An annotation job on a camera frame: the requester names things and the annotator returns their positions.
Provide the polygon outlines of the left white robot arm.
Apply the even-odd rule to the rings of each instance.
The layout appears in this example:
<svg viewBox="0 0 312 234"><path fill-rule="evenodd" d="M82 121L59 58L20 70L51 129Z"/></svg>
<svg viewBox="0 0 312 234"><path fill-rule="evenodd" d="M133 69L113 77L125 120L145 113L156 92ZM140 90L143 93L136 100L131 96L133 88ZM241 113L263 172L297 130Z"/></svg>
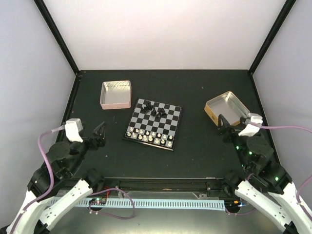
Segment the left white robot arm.
<svg viewBox="0 0 312 234"><path fill-rule="evenodd" d="M41 145L42 138L62 130L67 140L53 144L45 153ZM10 225L0 229L2 234L48 234L79 201L104 191L104 177L96 169L90 169L63 197L48 206L64 187L66 180L78 171L86 153L106 144L105 122L93 130L93 137L83 137L82 133L81 120L72 118L39 136L38 146L44 163L33 173L18 214Z"/></svg>

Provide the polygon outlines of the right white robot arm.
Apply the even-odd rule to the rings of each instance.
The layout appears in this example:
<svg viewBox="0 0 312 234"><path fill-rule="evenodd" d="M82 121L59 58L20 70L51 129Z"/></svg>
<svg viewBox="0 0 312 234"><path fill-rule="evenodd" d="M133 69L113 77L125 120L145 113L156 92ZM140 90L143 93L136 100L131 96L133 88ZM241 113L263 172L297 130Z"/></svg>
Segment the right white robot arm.
<svg viewBox="0 0 312 234"><path fill-rule="evenodd" d="M218 130L224 142L235 147L244 179L229 172L222 183L226 196L237 196L269 218L284 234L310 234L312 211L297 190L291 176L273 161L274 149L259 131L262 116L250 113L237 126L218 116Z"/></svg>

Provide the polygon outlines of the pile of black chess pieces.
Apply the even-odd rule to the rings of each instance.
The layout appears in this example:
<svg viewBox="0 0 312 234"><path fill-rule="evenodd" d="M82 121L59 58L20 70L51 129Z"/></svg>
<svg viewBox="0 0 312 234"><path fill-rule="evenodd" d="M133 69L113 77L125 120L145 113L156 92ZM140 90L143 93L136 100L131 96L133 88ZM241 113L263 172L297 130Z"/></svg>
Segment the pile of black chess pieces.
<svg viewBox="0 0 312 234"><path fill-rule="evenodd" d="M156 110L155 106L151 104L150 101L148 101L145 106L141 107L141 112L142 113L147 113L147 112L151 112L151 116L155 117L155 118L161 118L167 115L166 111L164 110L164 108L158 108Z"/></svg>

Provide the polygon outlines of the small circuit board left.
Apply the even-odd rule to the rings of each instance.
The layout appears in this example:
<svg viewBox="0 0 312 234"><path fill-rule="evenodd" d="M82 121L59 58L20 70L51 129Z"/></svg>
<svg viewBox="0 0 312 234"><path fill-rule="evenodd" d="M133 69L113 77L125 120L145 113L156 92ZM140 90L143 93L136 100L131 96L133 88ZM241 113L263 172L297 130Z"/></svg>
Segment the small circuit board left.
<svg viewBox="0 0 312 234"><path fill-rule="evenodd" d="M106 198L92 198L90 201L89 201L89 204L90 205L97 205L97 206L104 206L105 203L106 203Z"/></svg>

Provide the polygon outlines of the small circuit board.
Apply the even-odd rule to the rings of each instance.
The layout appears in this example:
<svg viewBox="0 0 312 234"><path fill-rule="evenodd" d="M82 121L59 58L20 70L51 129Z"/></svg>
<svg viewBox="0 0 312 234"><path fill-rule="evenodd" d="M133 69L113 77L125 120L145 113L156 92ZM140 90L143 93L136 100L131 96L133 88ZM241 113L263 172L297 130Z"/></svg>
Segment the small circuit board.
<svg viewBox="0 0 312 234"><path fill-rule="evenodd" d="M240 201L240 200L229 200L225 201L225 207L226 208L237 208L237 207L244 207L248 206L249 203L246 201Z"/></svg>
<svg viewBox="0 0 312 234"><path fill-rule="evenodd" d="M106 198L92 198L90 201L89 201L89 204L90 205L97 205L97 206L104 206L105 203L106 203Z"/></svg>

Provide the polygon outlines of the small circuit board right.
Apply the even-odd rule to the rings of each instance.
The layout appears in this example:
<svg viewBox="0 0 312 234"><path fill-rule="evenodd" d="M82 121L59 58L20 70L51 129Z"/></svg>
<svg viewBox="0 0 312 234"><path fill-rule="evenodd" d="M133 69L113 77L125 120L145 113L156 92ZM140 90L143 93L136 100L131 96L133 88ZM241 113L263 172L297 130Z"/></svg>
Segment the small circuit board right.
<svg viewBox="0 0 312 234"><path fill-rule="evenodd" d="M225 201L225 207L226 208L237 208L237 207L244 207L248 206L249 203L246 201L240 201L240 200L229 200Z"/></svg>

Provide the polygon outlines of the gold rectangular tin lid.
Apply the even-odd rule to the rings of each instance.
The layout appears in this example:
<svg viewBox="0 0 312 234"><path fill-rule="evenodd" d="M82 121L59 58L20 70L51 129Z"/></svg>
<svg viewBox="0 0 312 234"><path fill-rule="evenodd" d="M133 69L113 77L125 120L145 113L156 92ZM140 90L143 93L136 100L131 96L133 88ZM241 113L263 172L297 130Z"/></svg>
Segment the gold rectangular tin lid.
<svg viewBox="0 0 312 234"><path fill-rule="evenodd" d="M219 115L223 115L232 126L236 126L242 117L250 113L249 109L231 91L207 101L204 111L216 126L218 126Z"/></svg>

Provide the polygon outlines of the pink square tin box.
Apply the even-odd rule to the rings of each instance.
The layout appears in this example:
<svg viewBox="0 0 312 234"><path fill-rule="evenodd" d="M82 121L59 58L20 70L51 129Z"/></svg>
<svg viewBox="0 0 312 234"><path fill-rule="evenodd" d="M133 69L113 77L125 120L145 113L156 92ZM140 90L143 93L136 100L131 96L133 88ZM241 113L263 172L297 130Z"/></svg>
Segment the pink square tin box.
<svg viewBox="0 0 312 234"><path fill-rule="evenodd" d="M103 110L128 109L131 102L132 87L129 80L102 83L99 103Z"/></svg>

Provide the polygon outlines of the black and silver chessboard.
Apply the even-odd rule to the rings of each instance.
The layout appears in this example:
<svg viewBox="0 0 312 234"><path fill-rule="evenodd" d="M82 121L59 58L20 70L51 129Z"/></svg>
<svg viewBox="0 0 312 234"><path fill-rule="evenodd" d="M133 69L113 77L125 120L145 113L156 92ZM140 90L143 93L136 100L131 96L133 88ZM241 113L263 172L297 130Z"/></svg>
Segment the black and silver chessboard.
<svg viewBox="0 0 312 234"><path fill-rule="evenodd" d="M167 115L161 118L155 118L151 116L150 111L145 114L142 113L141 107L144 107L148 101L155 106L156 110L158 108L164 108ZM123 139L173 151L181 117L181 106L138 98ZM143 140L144 135L148 136L147 141ZM168 141L173 143L171 148L167 146Z"/></svg>

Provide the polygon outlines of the black mounting rail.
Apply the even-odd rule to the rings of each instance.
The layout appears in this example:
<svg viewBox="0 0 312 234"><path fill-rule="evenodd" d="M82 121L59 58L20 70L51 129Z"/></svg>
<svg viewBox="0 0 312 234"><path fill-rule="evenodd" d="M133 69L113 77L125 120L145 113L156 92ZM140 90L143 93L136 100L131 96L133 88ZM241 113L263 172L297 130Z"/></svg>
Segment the black mounting rail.
<svg viewBox="0 0 312 234"><path fill-rule="evenodd" d="M101 178L93 182L94 192L119 188L125 192L193 192L211 197L231 197L233 190L222 178Z"/></svg>

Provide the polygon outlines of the black frame post right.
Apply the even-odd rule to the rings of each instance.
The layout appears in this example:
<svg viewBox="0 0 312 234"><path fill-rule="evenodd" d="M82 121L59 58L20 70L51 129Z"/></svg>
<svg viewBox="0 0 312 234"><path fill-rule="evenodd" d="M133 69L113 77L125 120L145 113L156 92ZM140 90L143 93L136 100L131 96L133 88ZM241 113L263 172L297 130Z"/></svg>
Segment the black frame post right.
<svg viewBox="0 0 312 234"><path fill-rule="evenodd" d="M284 21L286 20L288 14L292 10L295 3L296 0L286 0L285 3L283 4L279 14L277 15L272 27L270 28L263 44L261 45L255 59L253 60L248 70L249 74L253 75L257 70L258 66L260 65L262 59L264 58L266 52L268 51L270 45L275 39L277 33L279 32L280 28L282 27Z"/></svg>

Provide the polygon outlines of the black frame post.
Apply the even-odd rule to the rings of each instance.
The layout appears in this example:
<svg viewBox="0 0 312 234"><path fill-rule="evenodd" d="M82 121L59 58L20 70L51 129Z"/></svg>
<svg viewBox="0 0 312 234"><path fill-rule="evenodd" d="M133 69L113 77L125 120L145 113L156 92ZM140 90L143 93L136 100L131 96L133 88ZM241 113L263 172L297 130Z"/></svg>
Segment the black frame post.
<svg viewBox="0 0 312 234"><path fill-rule="evenodd" d="M45 23L47 24L48 28L50 29L53 37L55 38L59 48L61 49L63 55L65 56L68 64L70 65L72 71L75 75L79 74L80 70L75 63L75 60L70 53L55 21L53 20L52 15L50 14L45 2L43 0L34 0L36 7L38 8L39 12L41 13Z"/></svg>
<svg viewBox="0 0 312 234"><path fill-rule="evenodd" d="M277 33L279 32L280 28L282 27L284 21L286 20L288 14L292 10L295 3L296 0L286 0L285 3L283 4L279 14L277 15L272 27L270 28L263 44L261 45L255 59L253 60L248 70L249 74L253 75L257 70L258 66L260 65L262 59L264 58L266 52L268 51L270 45L275 39Z"/></svg>

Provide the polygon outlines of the black frame post left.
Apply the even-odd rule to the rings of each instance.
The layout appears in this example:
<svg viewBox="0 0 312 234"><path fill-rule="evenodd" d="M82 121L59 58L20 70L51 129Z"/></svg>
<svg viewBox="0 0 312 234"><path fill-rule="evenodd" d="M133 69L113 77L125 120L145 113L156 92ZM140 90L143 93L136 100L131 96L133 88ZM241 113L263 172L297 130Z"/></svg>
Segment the black frame post left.
<svg viewBox="0 0 312 234"><path fill-rule="evenodd" d="M39 12L41 13L45 23L47 24L48 28L50 29L53 37L55 38L59 48L61 49L63 55L65 56L68 64L70 65L72 71L75 75L79 74L80 70L75 63L75 60L70 53L55 21L53 20L52 15L50 14L45 2L43 0L34 0L36 7L38 8Z"/></svg>

